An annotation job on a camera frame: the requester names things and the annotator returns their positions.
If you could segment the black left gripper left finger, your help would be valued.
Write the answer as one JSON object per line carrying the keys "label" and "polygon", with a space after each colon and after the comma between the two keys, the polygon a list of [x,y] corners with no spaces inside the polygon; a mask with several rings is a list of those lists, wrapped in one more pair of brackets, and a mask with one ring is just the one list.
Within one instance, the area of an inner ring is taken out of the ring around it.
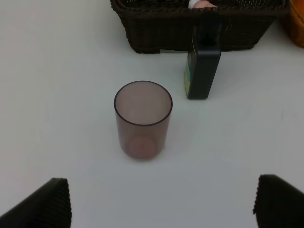
{"label": "black left gripper left finger", "polygon": [[2,228],[69,228],[72,209],[65,178],[47,183],[0,217]]}

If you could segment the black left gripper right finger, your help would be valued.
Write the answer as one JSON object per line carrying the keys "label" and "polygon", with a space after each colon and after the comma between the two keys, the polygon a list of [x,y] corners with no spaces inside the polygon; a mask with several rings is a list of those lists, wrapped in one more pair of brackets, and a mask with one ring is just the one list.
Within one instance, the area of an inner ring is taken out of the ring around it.
{"label": "black left gripper right finger", "polygon": [[259,228],[302,228],[304,193],[276,175],[260,175],[253,214]]}

